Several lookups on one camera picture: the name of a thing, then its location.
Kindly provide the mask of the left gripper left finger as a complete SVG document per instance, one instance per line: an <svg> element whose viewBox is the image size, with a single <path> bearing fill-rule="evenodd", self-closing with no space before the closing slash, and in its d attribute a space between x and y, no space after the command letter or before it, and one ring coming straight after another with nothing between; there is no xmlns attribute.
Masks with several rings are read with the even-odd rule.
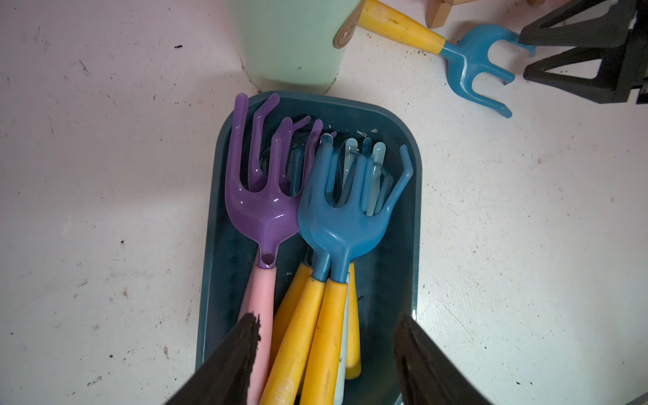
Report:
<svg viewBox="0 0 648 405"><path fill-rule="evenodd" d="M245 404L260 340L260 320L247 313L167 403Z"/></svg>

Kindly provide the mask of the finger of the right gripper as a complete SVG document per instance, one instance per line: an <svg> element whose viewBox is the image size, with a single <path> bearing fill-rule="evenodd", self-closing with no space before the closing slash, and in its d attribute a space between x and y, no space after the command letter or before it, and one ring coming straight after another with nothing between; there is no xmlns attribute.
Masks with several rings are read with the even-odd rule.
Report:
<svg viewBox="0 0 648 405"><path fill-rule="evenodd" d="M617 47L635 17L634 0L577 0L524 27L520 42L537 47Z"/></svg>
<svg viewBox="0 0 648 405"><path fill-rule="evenodd" d="M587 79L556 74L554 69L579 62L599 61L595 77ZM624 103L637 89L636 102L647 102L647 44L627 42L619 47L576 47L528 65L523 77L561 89L597 104Z"/></svg>

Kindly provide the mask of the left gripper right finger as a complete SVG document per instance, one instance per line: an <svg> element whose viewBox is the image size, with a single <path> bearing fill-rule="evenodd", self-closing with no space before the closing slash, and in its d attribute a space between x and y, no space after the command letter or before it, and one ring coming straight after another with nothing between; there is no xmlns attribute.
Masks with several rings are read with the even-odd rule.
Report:
<svg viewBox="0 0 648 405"><path fill-rule="evenodd" d="M403 403L490 405L412 317L400 317L393 339Z"/></svg>

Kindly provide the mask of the teal storage box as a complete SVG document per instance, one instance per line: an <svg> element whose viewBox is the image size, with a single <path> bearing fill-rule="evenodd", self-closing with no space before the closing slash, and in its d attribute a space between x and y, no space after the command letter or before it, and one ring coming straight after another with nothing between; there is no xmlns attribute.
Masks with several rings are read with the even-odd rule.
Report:
<svg viewBox="0 0 648 405"><path fill-rule="evenodd" d="M393 210L386 234L368 254L356 259L361 373L344 388L347 404L398 404L401 391L393 334L402 315L414 316L420 267L422 164L418 145L404 122L391 111L359 101L283 91L264 123L262 155L281 121L309 116L321 120L336 144L346 138L371 138L386 145L384 167L392 177L403 171L400 148L406 146L413 176ZM224 205L224 179L232 122L219 130L214 155L196 362L201 365L236 325L258 251L254 241L231 223Z"/></svg>

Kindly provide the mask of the purple rake pink handle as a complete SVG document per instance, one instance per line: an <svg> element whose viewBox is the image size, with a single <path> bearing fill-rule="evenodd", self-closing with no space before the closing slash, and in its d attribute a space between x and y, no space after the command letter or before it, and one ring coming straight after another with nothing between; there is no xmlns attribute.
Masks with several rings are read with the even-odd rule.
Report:
<svg viewBox="0 0 648 405"><path fill-rule="evenodd" d="M273 332L274 291L277 277L276 257L279 245L294 236L298 230L298 210L301 195L285 195L279 180L279 133L272 138L268 181L260 192L251 192L241 182L241 156L249 99L246 94L236 96L225 176L225 205L229 219L238 231L258 243L258 256L248 280L239 315L251 313L260 320L258 352L251 372L251 386L247 403L258 404L270 370ZM278 129L287 133L297 131L310 123L306 117L294 123L287 117Z"/></svg>
<svg viewBox="0 0 648 405"><path fill-rule="evenodd" d="M251 192L260 192L263 190L263 187L267 185L268 176L263 171L261 167L262 163L262 153L261 146L263 141L263 125L265 120L278 105L280 97L278 94L271 94L268 99L255 111L254 117L252 120L252 130L251 130L251 145L250 145L250 154L248 159L248 187ZM297 175L297 178L290 177L287 174L288 169L288 159L290 156L290 145L292 140L292 134L294 130L288 130L287 133L284 133L284 130L277 130L273 138L279 133L280 138L280 163L279 163L279 180L278 185L282 192L287 196L292 196L294 192L291 192L291 186L298 186L300 184L300 175Z"/></svg>

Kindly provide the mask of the light blue rake white handle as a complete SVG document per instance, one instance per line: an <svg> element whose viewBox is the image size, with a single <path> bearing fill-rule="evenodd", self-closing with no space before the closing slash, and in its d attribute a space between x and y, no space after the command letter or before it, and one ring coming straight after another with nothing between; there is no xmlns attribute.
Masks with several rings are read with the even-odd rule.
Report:
<svg viewBox="0 0 648 405"><path fill-rule="evenodd" d="M383 143L378 142L374 149L371 149L372 141L370 138L366 138L363 141L363 151L364 155L368 156L368 164L366 173L366 179L364 180L364 196L366 199L366 208L364 212L368 215L371 215L371 210L376 206L376 199L380 193L380 179L381 179L381 166L384 160L386 147ZM347 356L347 330L348 330L348 309L347 305L349 298L347 295L346 299L346 308L344 314L344 331L343 331L343 341L342 341L342 351L339 364L339 372L337 373L337 384L336 391L334 396L334 404L342 404L344 401L344 385L345 385L345 366L346 366L346 356Z"/></svg>

